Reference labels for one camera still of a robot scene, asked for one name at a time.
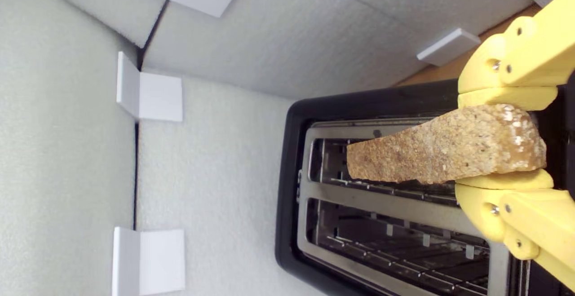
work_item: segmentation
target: toaster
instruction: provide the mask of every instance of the toaster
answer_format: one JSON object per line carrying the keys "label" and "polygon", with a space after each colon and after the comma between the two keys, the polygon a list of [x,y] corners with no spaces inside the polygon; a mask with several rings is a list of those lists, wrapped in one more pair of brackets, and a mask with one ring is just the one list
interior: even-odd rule
{"label": "toaster", "polygon": [[[573,167],[573,109],[567,108],[573,78],[548,108],[530,112],[558,189],[575,187],[566,167]],[[290,108],[275,241],[283,269],[337,296],[573,295],[536,262],[485,239],[461,210],[453,182],[386,183],[347,173],[347,145],[456,109],[457,85],[448,80],[319,97]]]}

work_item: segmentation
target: foam wall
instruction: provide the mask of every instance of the foam wall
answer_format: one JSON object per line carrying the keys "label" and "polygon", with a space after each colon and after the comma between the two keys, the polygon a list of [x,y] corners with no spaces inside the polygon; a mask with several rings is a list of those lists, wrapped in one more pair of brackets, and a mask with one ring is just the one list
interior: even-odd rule
{"label": "foam wall", "polygon": [[185,229],[186,290],[175,295],[322,295],[274,257],[293,101],[191,77],[183,89],[183,123],[142,121],[138,150],[138,230]]}
{"label": "foam wall", "polygon": [[111,292],[131,228],[134,121],[115,103],[135,47],[64,0],[0,0],[0,295]]}

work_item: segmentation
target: wooden surface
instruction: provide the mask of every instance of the wooden surface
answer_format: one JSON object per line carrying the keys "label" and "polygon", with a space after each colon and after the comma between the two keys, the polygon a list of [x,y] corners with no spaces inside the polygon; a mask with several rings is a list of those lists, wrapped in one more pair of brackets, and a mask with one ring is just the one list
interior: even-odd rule
{"label": "wooden surface", "polygon": [[[487,30],[486,32],[483,32],[482,34],[480,34],[479,38],[481,39],[481,42],[483,42],[493,34],[503,33],[507,29],[507,27],[511,24],[511,22],[513,22],[513,20],[515,20],[515,18],[517,18],[518,16],[534,16],[540,10],[541,8],[538,5],[533,4],[524,9],[523,11],[501,22],[500,24],[497,24],[497,26]],[[432,81],[458,78],[460,76],[461,71],[465,67],[465,64],[467,63],[468,59],[475,52],[475,50],[477,50],[477,47],[462,54],[457,59],[448,63],[447,65],[443,65],[441,67],[432,65],[427,66],[421,71],[415,73],[414,75],[411,75],[407,79],[400,81],[395,86],[430,83]]]}

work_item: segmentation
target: bread slice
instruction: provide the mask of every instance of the bread slice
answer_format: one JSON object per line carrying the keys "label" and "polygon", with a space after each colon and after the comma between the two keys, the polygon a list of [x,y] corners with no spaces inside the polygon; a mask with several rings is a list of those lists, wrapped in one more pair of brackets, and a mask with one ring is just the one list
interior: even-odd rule
{"label": "bread slice", "polygon": [[544,168],[546,150],[524,110],[509,104],[478,105],[349,145],[347,167],[354,179],[443,183]]}

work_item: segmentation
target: toaster slot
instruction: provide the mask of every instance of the toaster slot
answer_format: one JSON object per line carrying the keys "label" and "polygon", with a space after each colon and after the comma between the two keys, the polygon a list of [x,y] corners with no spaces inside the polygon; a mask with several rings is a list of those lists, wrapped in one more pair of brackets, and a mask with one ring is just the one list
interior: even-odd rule
{"label": "toaster slot", "polygon": [[314,140],[310,154],[310,180],[458,207],[453,181],[428,185],[421,184],[417,180],[388,183],[351,178],[347,171],[347,145],[364,140],[337,138]]}
{"label": "toaster slot", "polygon": [[429,292],[487,295],[490,247],[479,237],[317,199],[308,225],[311,243]]}

